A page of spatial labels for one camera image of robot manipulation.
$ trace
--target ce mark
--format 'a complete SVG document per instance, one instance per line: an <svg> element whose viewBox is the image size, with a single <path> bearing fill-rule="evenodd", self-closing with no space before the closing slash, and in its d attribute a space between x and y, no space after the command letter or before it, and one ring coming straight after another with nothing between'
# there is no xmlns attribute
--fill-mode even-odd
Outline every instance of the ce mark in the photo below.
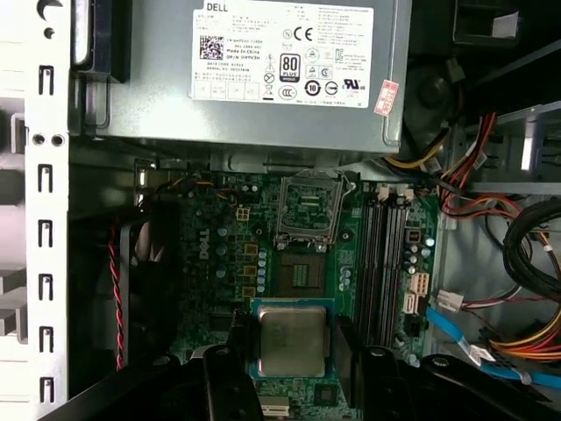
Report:
<svg viewBox="0 0 561 421"><path fill-rule="evenodd" d="M308 40L311 41L312 40L312 30L314 28L307 28L306 31L304 31L304 37ZM300 36L300 31L302 31L302 27L301 26L297 26L294 29L294 35L295 38L298 39L299 41L302 41L302 38Z"/></svg>

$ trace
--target warning sticker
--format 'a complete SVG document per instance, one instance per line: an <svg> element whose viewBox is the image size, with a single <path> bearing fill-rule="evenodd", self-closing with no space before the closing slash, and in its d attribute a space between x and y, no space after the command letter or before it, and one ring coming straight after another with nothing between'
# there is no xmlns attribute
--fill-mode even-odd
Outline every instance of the warning sticker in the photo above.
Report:
<svg viewBox="0 0 561 421"><path fill-rule="evenodd" d="M395 96L397 95L397 89L399 87L399 84L391 81L384 81L382 83L380 96L378 96L378 101L376 101L376 106L374 107L374 112L376 114L386 117L389 116L389 112L394 106Z"/></svg>
<svg viewBox="0 0 561 421"><path fill-rule="evenodd" d="M372 8L205 0L193 13L194 99L367 108Z"/></svg>

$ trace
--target ram slot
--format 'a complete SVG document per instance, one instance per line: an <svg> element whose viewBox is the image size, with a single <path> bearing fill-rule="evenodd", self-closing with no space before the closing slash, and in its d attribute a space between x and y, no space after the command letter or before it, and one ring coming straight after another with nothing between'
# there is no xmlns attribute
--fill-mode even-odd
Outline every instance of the ram slot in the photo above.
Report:
<svg viewBox="0 0 561 421"><path fill-rule="evenodd" d="M366 208L355 323L367 345L393 342L406 220L407 207L394 200Z"/></svg>
<svg viewBox="0 0 561 421"><path fill-rule="evenodd" d="M363 217L363 238L361 245L361 270L359 273L356 303L355 325L364 341L371 319L373 307L374 284L373 278L380 259L378 258L383 237L377 235L385 226L387 220L387 207L379 203L369 202Z"/></svg>

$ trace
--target red sticker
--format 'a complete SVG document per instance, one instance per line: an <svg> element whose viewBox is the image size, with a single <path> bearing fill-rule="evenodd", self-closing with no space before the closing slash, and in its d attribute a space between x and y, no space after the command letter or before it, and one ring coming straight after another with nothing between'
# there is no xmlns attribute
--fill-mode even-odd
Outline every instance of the red sticker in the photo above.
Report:
<svg viewBox="0 0 561 421"><path fill-rule="evenodd" d="M387 117L389 112L394 106L395 96L397 95L397 89L400 87L398 83L391 81L384 81L382 83L382 89L380 90L380 96L378 96L378 101L376 101L376 107L374 107L374 112L380 114L381 116Z"/></svg>

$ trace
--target qr code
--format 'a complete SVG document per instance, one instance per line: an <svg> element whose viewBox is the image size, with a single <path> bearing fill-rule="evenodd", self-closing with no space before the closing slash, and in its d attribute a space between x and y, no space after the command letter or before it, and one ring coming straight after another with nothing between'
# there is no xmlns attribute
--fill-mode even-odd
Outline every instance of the qr code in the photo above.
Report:
<svg viewBox="0 0 561 421"><path fill-rule="evenodd" d="M202 60L224 60L224 37L201 35L199 57Z"/></svg>

